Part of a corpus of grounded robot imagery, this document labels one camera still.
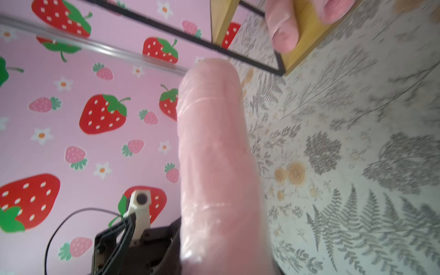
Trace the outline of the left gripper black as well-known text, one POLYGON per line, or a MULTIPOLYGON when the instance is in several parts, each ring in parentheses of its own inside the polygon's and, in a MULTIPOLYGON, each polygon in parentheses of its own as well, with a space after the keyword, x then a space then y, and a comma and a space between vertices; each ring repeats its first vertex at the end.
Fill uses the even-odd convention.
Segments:
POLYGON ((95 237, 92 275, 180 275, 181 219, 168 227, 145 230, 130 246, 135 214, 95 237))

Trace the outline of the pink trash bag roll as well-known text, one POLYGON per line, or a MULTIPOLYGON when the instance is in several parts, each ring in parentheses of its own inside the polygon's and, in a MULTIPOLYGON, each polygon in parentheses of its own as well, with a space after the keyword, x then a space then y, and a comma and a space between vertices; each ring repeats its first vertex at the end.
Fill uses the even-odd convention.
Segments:
POLYGON ((196 64, 179 86, 177 115, 183 274, 275 274, 235 67, 196 64))
POLYGON ((323 24, 342 19, 353 7, 355 0, 313 0, 317 15, 323 24))
POLYGON ((265 1, 265 21, 273 49, 288 53, 299 42, 300 32, 291 0, 265 1))

